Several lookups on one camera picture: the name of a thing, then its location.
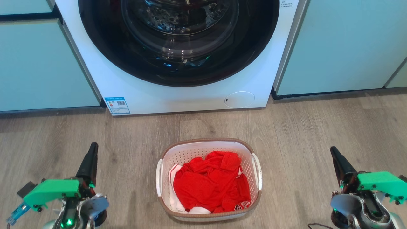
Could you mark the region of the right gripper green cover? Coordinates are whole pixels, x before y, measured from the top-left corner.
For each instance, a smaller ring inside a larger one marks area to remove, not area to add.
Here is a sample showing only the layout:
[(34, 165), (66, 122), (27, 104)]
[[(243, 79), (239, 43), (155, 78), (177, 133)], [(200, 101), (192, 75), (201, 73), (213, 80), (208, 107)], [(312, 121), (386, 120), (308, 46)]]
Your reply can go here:
[(335, 147), (330, 147), (335, 174), (342, 194), (356, 194), (361, 191), (376, 191), (385, 194), (390, 202), (400, 205), (406, 201), (406, 176), (398, 177), (388, 171), (357, 173), (351, 163)]

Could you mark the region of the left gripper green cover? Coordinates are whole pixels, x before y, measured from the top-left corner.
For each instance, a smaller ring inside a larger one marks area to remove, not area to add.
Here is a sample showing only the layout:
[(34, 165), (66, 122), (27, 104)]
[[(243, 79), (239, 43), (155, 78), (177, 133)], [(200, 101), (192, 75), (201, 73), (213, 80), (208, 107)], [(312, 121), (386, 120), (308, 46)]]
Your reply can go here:
[(46, 204), (57, 199), (86, 199), (96, 195), (97, 165), (98, 165), (98, 143), (92, 142), (82, 163), (71, 179), (46, 179), (24, 195), (23, 202), (34, 210), (45, 207)]

